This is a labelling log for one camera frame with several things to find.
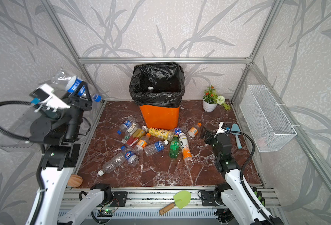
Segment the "blue label crushed bottle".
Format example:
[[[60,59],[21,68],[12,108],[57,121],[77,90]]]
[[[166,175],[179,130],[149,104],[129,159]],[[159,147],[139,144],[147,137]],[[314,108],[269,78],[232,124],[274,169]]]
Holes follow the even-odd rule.
[[[52,77],[51,82],[55,88],[67,91],[68,93],[73,93],[83,80],[71,71],[60,69]],[[87,83],[87,87],[92,101],[100,102],[102,97],[98,94],[95,87],[90,83]]]

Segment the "blue label water bottle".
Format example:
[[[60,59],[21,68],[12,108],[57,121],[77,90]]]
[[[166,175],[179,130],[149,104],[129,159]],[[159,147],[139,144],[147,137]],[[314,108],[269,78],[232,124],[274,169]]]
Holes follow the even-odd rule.
[[[165,149],[165,146],[168,145],[168,141],[158,141],[156,143],[153,143],[151,145],[148,145],[144,148],[146,156],[151,156],[157,152],[161,152]]]

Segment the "clear bottle green label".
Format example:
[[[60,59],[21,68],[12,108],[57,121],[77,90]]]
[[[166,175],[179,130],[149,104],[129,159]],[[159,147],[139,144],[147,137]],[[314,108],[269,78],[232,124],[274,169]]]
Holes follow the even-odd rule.
[[[148,89],[147,89],[147,92],[148,93],[153,93],[154,92],[154,88],[149,86]]]

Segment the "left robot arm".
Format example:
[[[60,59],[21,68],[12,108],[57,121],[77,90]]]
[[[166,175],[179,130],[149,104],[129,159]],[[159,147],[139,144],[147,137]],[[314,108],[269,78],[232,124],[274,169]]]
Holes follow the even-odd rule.
[[[31,95],[31,102],[19,102],[41,111],[41,116],[30,127],[30,136],[20,136],[0,126],[0,133],[37,143],[41,148],[42,157],[36,172],[39,188],[27,224],[80,225],[98,206],[108,206],[117,200],[108,184],[96,184],[66,215],[58,215],[65,188],[78,161],[79,129],[84,112],[91,110],[91,95],[89,92],[79,95],[75,91],[59,98],[42,87]],[[0,107],[9,104],[3,101]]]

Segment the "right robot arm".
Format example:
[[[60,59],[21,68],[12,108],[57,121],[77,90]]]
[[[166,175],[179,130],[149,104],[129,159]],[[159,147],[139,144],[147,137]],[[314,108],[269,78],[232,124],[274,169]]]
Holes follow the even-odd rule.
[[[230,135],[242,135],[252,144],[252,152],[242,166],[232,157]],[[239,225],[282,225],[281,218],[273,216],[265,208],[261,191],[252,188],[244,177],[245,168],[255,153],[253,139],[243,132],[231,131],[224,125],[215,133],[202,128],[200,138],[212,147],[216,157],[214,165],[225,179],[225,183],[217,185],[213,192],[214,203],[228,209],[227,215],[220,216],[221,219],[235,219]]]

